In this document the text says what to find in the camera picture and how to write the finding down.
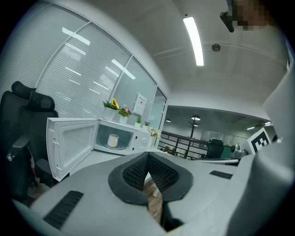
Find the sunflower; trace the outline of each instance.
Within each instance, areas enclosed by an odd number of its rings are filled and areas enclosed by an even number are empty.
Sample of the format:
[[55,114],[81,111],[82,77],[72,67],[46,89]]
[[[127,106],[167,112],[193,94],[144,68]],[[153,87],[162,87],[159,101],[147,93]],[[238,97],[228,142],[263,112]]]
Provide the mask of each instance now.
[[113,104],[117,109],[119,109],[119,105],[118,105],[116,99],[114,99],[114,98],[112,99],[112,104]]

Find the floor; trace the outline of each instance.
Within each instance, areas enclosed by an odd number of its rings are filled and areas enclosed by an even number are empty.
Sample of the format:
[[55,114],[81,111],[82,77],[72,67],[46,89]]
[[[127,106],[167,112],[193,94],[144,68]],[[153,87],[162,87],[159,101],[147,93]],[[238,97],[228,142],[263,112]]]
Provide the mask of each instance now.
[[[28,207],[32,205],[32,203],[43,193],[49,190],[49,187],[43,183],[40,183],[38,178],[36,178],[38,182],[37,187],[28,188],[28,197],[24,201],[24,204]],[[153,196],[154,191],[156,190],[156,184],[153,180],[150,180],[143,186],[143,192],[147,196],[148,199],[148,211],[152,215],[152,217],[160,223],[161,221],[161,213],[162,213],[162,194],[159,192],[157,196]]]

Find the open microwave door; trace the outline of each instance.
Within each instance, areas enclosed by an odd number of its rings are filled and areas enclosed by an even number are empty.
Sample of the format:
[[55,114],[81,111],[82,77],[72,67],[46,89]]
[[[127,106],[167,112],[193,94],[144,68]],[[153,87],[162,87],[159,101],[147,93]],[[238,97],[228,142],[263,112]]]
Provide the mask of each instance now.
[[94,147],[98,120],[48,118],[46,143],[52,176],[61,181]]

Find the potted plant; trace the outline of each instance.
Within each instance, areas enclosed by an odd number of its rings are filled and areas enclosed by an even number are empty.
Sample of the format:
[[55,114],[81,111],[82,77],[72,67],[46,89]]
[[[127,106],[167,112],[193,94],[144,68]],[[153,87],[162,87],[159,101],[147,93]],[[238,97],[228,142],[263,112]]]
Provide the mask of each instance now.
[[134,126],[137,127],[137,128],[140,128],[141,123],[142,123],[142,117],[138,116]]
[[149,124],[150,124],[150,123],[146,121],[146,122],[144,123],[144,125],[142,126],[142,129],[143,129],[144,131],[148,131]]
[[153,127],[149,128],[148,130],[151,133],[151,139],[148,142],[148,148],[151,148],[155,142],[156,142],[156,138],[160,135],[160,131],[157,129],[154,129]]
[[119,105],[116,99],[112,99],[112,103],[104,102],[103,106],[105,107],[105,111],[103,113],[104,120],[112,120],[115,116],[116,110],[119,109]]
[[120,123],[125,124],[127,122],[128,117],[131,115],[131,112],[128,108],[122,108],[118,112],[120,116]]

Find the chair armrest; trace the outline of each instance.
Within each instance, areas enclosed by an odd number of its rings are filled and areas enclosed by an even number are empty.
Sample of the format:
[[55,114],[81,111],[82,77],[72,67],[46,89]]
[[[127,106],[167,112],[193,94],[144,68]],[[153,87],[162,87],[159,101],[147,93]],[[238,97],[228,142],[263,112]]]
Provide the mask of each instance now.
[[47,173],[49,175],[52,175],[51,169],[50,169],[50,165],[49,165],[49,162],[47,160],[45,160],[45,159],[39,159],[36,162],[36,166],[38,166],[45,173]]
[[29,141],[29,137],[23,135],[14,142],[12,149],[15,151],[23,150],[28,145]]

